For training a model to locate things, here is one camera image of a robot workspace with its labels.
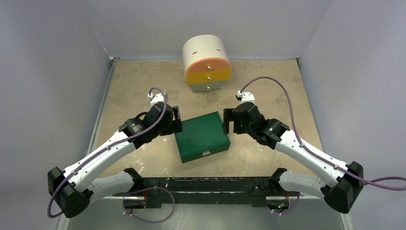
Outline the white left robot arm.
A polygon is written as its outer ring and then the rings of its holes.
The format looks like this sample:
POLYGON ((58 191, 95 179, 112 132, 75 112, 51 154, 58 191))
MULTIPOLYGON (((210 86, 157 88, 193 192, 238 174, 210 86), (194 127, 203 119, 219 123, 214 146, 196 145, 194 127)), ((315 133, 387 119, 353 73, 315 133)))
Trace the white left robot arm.
POLYGON ((122 157, 134 152, 158 136, 179 133, 183 130, 180 110, 158 102, 149 111, 127 119, 118 130, 95 151, 77 163, 60 169, 54 167, 47 174, 51 199, 47 215, 72 218, 83 212, 90 203, 115 194, 146 195, 144 178, 133 168, 119 174, 100 178, 100 174, 122 157))

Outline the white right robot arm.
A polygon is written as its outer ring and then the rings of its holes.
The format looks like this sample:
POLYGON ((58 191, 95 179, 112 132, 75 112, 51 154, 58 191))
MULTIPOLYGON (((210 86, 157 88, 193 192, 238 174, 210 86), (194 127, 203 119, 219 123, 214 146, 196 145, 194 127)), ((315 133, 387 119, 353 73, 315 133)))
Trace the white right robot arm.
POLYGON ((278 168, 269 181, 275 195, 294 191, 322 198, 332 209, 348 214, 364 185, 363 167, 356 161, 335 159, 311 144, 300 141, 289 126, 276 118, 266 119, 252 102, 225 108, 223 132, 229 133, 233 122, 235 134, 248 134, 257 143, 286 154, 315 175, 309 176, 278 168))

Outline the green jewelry box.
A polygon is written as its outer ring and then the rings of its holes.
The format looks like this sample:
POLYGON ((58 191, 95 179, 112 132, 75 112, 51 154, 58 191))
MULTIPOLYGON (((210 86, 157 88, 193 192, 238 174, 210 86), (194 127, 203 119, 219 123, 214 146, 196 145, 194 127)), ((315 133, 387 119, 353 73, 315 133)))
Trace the green jewelry box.
POLYGON ((223 133, 223 121, 218 112, 184 120, 183 130, 175 134, 182 163, 227 151, 230 139, 223 133))

